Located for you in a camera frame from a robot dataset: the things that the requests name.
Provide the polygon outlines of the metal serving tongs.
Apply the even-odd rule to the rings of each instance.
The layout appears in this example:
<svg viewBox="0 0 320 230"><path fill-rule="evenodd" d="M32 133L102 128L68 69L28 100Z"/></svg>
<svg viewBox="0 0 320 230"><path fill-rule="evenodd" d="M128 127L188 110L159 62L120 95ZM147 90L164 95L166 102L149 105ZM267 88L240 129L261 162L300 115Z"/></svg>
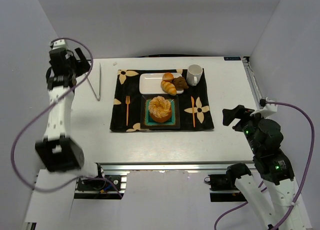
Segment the metal serving tongs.
<svg viewBox="0 0 320 230"><path fill-rule="evenodd" d="M87 82L97 101L101 100L102 67L100 63L94 63L90 73L86 73Z"/></svg>

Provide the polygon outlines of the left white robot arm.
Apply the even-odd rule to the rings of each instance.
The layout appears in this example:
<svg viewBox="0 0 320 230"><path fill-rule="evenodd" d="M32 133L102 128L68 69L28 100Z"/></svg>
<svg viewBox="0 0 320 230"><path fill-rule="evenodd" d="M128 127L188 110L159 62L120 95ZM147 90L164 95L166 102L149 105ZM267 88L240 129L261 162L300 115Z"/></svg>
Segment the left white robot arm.
<svg viewBox="0 0 320 230"><path fill-rule="evenodd" d="M35 150L49 172L69 172L77 176L101 177L101 166L85 160L81 147L71 138L71 109L77 77L87 73L90 64L82 50L54 47L49 52L46 73L49 103L47 127Z"/></svg>

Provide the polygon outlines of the large sugared ring bread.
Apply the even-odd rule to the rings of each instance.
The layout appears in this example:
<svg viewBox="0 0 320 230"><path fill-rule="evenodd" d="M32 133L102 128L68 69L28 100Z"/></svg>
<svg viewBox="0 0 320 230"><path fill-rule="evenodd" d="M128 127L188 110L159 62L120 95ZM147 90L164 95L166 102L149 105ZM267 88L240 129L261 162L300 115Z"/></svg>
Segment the large sugared ring bread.
<svg viewBox="0 0 320 230"><path fill-rule="evenodd" d="M162 96L152 98L148 110L152 120L157 123L164 123L172 116L171 102Z"/></svg>

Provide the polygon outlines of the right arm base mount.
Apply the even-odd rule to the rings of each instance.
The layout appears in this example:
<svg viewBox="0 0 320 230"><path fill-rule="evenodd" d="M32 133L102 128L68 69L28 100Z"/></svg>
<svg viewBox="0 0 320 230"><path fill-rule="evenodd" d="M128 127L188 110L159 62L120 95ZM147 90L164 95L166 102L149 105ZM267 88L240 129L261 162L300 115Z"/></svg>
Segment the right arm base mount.
<svg viewBox="0 0 320 230"><path fill-rule="evenodd" d="M244 163L237 163L227 167L224 174L210 174L204 178L209 185L211 202L246 202L246 198L235 186L235 180L244 175L252 175Z"/></svg>

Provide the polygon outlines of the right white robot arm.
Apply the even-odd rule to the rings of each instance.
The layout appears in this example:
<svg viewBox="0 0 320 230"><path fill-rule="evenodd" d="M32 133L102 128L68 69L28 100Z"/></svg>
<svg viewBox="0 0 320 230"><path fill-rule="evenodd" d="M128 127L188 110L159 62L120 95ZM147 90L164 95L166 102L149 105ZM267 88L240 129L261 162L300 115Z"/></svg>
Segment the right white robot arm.
<svg viewBox="0 0 320 230"><path fill-rule="evenodd" d="M243 105L223 109L224 126L235 119L234 131L242 132L253 153L253 163L266 186L270 200L261 192L249 168L237 163L227 168L227 179L245 197L263 229L305 229L297 203L304 185L295 188L295 174L289 158L281 150L284 136L280 125L269 117L277 112L278 102L261 100L261 108Z"/></svg>

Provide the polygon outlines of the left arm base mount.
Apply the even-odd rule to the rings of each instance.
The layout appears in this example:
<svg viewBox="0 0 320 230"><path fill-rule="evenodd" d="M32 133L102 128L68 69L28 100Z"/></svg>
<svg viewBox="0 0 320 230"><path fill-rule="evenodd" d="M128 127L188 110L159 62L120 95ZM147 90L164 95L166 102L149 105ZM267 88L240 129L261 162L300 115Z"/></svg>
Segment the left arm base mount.
<svg viewBox="0 0 320 230"><path fill-rule="evenodd" d="M128 171L105 170L106 180L79 178L74 199L121 200L127 184Z"/></svg>

